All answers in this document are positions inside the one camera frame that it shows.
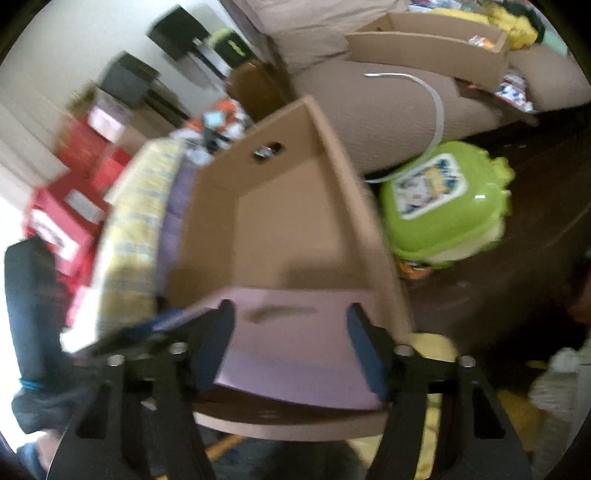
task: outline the curtain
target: curtain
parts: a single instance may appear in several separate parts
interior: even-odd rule
[[[33,188],[67,170],[51,152],[60,110],[26,79],[0,78],[0,196],[22,212]]]

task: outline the red storage box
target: red storage box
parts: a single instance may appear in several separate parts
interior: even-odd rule
[[[107,155],[92,181],[94,189],[104,196],[125,170],[131,158],[131,155],[120,148],[117,148],[111,155]]]
[[[85,179],[91,178],[110,144],[88,125],[87,120],[85,113],[69,118],[57,148],[57,158]]]
[[[37,192],[28,227],[55,245],[56,267],[73,275],[98,239],[109,204],[71,171]]]

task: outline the black speaker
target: black speaker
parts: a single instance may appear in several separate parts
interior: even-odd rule
[[[126,106],[136,108],[143,103],[158,75],[150,65],[123,52],[107,69],[99,88]]]
[[[195,50],[195,38],[203,41],[208,36],[204,26],[182,7],[175,8],[158,20],[148,33],[148,38],[175,61]]]

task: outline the green plastic container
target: green plastic container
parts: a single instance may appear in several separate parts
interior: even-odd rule
[[[464,142],[437,147],[384,183],[381,199],[391,250],[399,258],[445,267],[494,246],[510,210],[515,173],[504,157]]]

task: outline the beige couch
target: beige couch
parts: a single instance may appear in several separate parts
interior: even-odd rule
[[[466,98],[450,77],[424,70],[347,60],[344,34],[407,0],[222,0],[241,29],[264,54],[268,35],[284,61],[296,95],[312,95],[329,117],[360,173],[401,164],[422,153],[433,137],[429,93],[405,79],[371,79],[365,72],[411,73],[443,100],[444,140],[497,129],[519,117],[483,96]],[[509,52],[523,72],[539,112],[571,108],[591,100],[591,86],[571,57],[543,45]]]

